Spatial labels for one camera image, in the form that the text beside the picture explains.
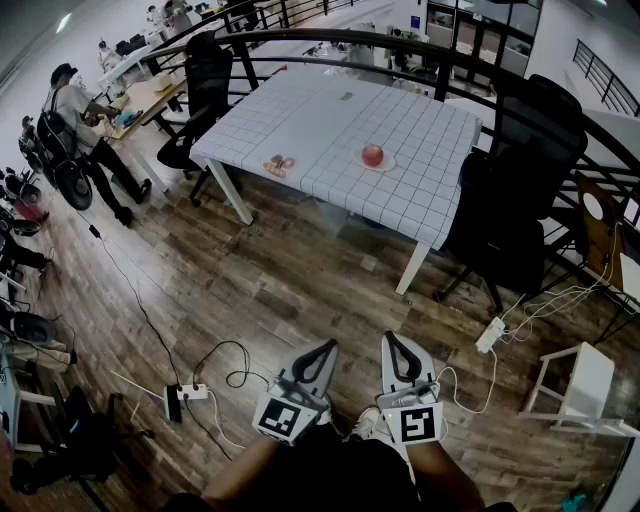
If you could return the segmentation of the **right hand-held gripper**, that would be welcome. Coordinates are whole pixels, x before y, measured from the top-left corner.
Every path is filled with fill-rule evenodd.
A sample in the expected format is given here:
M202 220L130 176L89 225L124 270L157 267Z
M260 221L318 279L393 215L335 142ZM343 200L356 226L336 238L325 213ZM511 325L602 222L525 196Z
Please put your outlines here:
M381 341L383 393L376 399L394 444L441 439L443 403L431 355L415 341L386 331ZM397 391L400 385L420 385Z

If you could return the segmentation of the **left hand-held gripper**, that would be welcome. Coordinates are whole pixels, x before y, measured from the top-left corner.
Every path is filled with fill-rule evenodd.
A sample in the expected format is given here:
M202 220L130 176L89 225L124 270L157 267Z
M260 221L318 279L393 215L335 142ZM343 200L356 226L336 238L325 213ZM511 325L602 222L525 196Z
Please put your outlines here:
M323 396L333 376L337 356L335 339L290 352L283 359L279 373L284 379L276 378L259 396L252 421L254 429L294 446L317 426L330 407L330 401ZM311 393L294 383L309 384Z

